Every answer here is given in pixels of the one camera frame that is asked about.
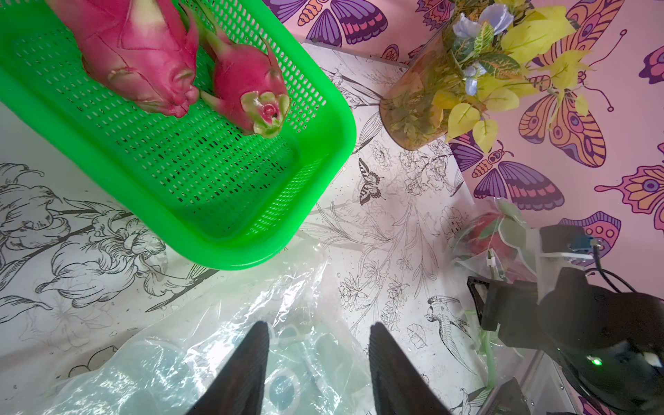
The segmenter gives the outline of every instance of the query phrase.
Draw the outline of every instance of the green led light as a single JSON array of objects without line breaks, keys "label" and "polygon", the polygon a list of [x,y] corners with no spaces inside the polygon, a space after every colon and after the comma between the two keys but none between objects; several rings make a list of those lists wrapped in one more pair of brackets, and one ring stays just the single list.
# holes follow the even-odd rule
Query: green led light
[{"label": "green led light", "polygon": [[586,356],[586,359],[588,359],[595,366],[602,366],[602,360],[599,357]]}]

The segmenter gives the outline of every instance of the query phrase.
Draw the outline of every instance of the green plastic basket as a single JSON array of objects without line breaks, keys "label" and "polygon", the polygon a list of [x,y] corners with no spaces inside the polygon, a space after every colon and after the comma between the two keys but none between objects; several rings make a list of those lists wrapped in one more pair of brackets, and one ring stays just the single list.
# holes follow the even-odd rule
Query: green plastic basket
[{"label": "green plastic basket", "polygon": [[[89,79],[43,0],[0,0],[0,100],[178,253],[242,269],[290,241],[348,160],[355,121],[261,0],[206,2],[234,41],[272,45],[292,99],[279,137],[243,136],[200,100],[180,120],[138,109]],[[210,91],[208,62],[199,52],[195,84]]]}]

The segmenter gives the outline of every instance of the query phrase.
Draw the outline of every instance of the artificial flower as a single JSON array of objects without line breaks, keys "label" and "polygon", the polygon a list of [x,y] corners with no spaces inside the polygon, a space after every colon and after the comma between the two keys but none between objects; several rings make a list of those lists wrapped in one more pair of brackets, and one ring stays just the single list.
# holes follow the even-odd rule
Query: artificial flower
[{"label": "artificial flower", "polygon": [[475,96],[477,93],[477,77],[482,76],[485,73],[487,73],[487,70],[482,67],[482,65],[479,64],[479,62],[475,62],[471,66],[468,66],[466,69],[463,70],[463,75],[466,77],[465,80],[465,93],[470,95],[470,96]]},{"label": "artificial flower", "polygon": [[454,23],[452,29],[457,37],[470,39],[479,35],[484,22],[489,23],[493,27],[493,33],[498,35],[507,29],[513,21],[514,16],[510,14],[506,5],[493,4],[482,11],[477,22],[473,22],[462,13],[459,21]]}]

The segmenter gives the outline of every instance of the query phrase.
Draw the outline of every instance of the clear plastic bag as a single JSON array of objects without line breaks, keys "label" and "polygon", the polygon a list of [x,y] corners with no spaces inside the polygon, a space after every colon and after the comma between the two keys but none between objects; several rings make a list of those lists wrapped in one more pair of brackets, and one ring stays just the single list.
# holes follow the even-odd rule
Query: clear plastic bag
[{"label": "clear plastic bag", "polygon": [[511,379],[523,354],[502,344],[496,332],[482,330],[466,282],[469,276],[535,282],[535,253],[526,243],[528,229],[515,205],[506,199],[485,199],[475,205],[474,217],[457,233],[448,252],[448,292],[465,310],[473,348],[483,368],[480,375],[489,388]]},{"label": "clear plastic bag", "polygon": [[100,369],[56,385],[25,414],[184,414],[251,326],[265,321],[263,414],[364,415],[373,409],[368,362],[337,296],[321,295],[333,290],[326,265],[318,247],[301,242],[226,277],[132,337]]}]

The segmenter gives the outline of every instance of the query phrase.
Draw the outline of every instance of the dragon fruit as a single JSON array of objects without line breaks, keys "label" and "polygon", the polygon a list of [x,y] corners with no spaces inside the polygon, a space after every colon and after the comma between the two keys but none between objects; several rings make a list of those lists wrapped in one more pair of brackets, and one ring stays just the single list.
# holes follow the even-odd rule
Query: dragon fruit
[{"label": "dragon fruit", "polygon": [[193,86],[197,27],[171,0],[46,0],[74,33],[88,75],[147,112],[183,117]]},{"label": "dragon fruit", "polygon": [[[215,33],[211,32],[195,12],[180,4],[187,11],[183,15],[186,24],[199,27],[201,44],[215,62],[210,74],[214,96],[201,90],[201,98],[244,135],[276,137],[290,108],[290,97],[272,48],[265,40],[268,54],[248,44],[236,44],[215,23],[211,11],[194,1],[215,27]],[[190,24],[192,16],[195,25]]]}]

